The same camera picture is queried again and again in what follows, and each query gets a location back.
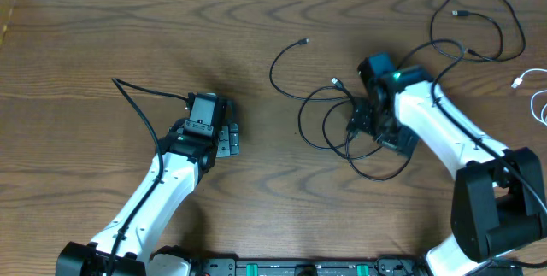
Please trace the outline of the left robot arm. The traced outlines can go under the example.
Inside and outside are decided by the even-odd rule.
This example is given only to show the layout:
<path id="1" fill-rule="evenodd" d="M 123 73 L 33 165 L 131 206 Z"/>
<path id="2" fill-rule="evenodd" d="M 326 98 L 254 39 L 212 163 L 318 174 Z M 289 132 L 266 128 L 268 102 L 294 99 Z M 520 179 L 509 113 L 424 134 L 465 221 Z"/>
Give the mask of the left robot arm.
<path id="1" fill-rule="evenodd" d="M 214 93 L 190 94 L 190 115 L 158 139 L 144 180 L 114 219 L 88 244 L 68 243 L 56 261 L 58 275 L 191 275 L 192 262 L 155 247 L 178 206 L 218 157 L 238 153 L 231 101 Z"/>

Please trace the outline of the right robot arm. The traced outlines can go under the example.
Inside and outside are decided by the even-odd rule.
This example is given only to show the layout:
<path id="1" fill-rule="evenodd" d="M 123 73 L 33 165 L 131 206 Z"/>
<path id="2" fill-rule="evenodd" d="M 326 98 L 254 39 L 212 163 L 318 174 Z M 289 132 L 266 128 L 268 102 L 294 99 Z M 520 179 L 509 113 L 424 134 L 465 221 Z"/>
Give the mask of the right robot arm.
<path id="1" fill-rule="evenodd" d="M 357 72 L 367 98 L 356 99 L 349 131 L 411 157 L 423 141 L 454 179 L 451 234 L 426 253 L 431 275 L 520 274 L 508 253 L 546 237 L 544 176 L 538 156 L 512 150 L 480 130 L 421 66 L 396 68 L 386 53 Z"/>

